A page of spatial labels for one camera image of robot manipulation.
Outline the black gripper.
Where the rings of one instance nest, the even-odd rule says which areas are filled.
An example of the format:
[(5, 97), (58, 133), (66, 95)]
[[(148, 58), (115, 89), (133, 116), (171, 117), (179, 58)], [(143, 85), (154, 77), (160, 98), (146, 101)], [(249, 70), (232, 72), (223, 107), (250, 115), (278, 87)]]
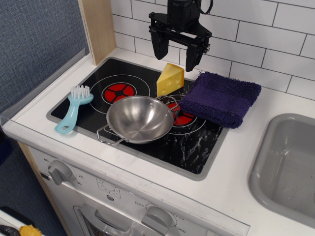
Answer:
[(160, 60), (168, 54), (169, 40), (188, 44), (186, 72), (192, 71), (209, 51), (212, 33), (200, 24), (199, 18), (211, 10), (211, 5), (202, 10), (200, 0), (169, 0), (166, 13), (151, 12), (149, 32), (155, 57)]

